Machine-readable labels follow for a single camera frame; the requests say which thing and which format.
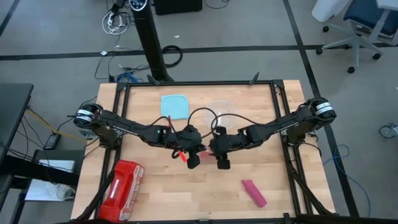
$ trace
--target pink object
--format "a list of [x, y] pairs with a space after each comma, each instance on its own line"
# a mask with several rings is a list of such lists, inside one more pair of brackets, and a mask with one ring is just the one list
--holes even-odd
[[242, 180], [242, 184], [259, 208], [267, 205], [266, 199], [261, 195], [259, 189], [254, 185], [252, 180]]
[[210, 156], [210, 153], [207, 151], [199, 152], [198, 154], [199, 154], [199, 157], [201, 157], [201, 158], [206, 158], [206, 157]]

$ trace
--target chair base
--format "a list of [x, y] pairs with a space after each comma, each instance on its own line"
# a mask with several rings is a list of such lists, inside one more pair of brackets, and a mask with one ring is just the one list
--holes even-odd
[[[339, 30], [343, 30], [344, 32], [348, 32], [348, 30], [338, 27], [336, 25], [331, 25], [331, 26], [334, 28], [337, 28]], [[322, 50], [330, 49], [332, 47], [339, 47], [342, 45], [348, 45], [353, 48], [355, 62], [354, 62], [354, 66], [350, 67], [348, 69], [348, 73], [354, 73], [355, 69], [359, 67], [359, 58], [360, 58], [359, 49], [361, 47], [375, 51], [376, 54], [373, 56], [374, 60], [379, 59], [383, 55], [383, 52], [381, 50], [379, 50], [374, 44], [368, 42], [367, 39], [364, 39], [363, 37], [358, 36], [357, 34], [352, 33], [352, 32], [350, 32], [349, 37], [347, 37], [343, 40], [339, 40], [339, 41], [333, 42], [331, 44], [326, 44], [322, 48], [317, 49], [317, 54], [318, 55], [322, 54], [322, 52], [323, 52]]]

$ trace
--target yellow cable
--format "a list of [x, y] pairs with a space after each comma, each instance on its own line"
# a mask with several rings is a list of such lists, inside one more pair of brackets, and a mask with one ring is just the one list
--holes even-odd
[[77, 139], [77, 140], [80, 140], [80, 141], [83, 141], [83, 142], [87, 142], [86, 139], [82, 139], [82, 138], [79, 138], [79, 137], [71, 135], [71, 134], [66, 134], [66, 133], [62, 133], [60, 131], [57, 131], [55, 128], [51, 127], [47, 122], [45, 122], [41, 117], [37, 116], [35, 113], [33, 113], [33, 112], [29, 111], [29, 110], [26, 110], [26, 113], [29, 113], [30, 115], [32, 115], [35, 118], [37, 118], [39, 121], [43, 122], [44, 125], [46, 125], [48, 128], [50, 128], [51, 131], [54, 132], [54, 133], [60, 134], [60, 135], [65, 136], [65, 137], [74, 138], [74, 139]]

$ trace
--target black desk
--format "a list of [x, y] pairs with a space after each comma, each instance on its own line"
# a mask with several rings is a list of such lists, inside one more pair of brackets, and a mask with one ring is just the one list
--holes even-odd
[[7, 155], [7, 148], [11, 145], [32, 90], [32, 84], [0, 84], [0, 210], [8, 190], [26, 189], [29, 179], [51, 180], [71, 186], [77, 186], [78, 183], [79, 175], [76, 173], [71, 174]]
[[[32, 93], [32, 84], [0, 84], [0, 143], [9, 147]], [[0, 146], [0, 164], [7, 149]], [[0, 175], [0, 210], [12, 185], [13, 175]]]

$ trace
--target white trash bin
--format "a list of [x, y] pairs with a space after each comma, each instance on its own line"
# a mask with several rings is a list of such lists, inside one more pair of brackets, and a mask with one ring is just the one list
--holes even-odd
[[349, 0], [318, 0], [312, 9], [312, 16], [319, 22], [326, 22], [343, 10]]

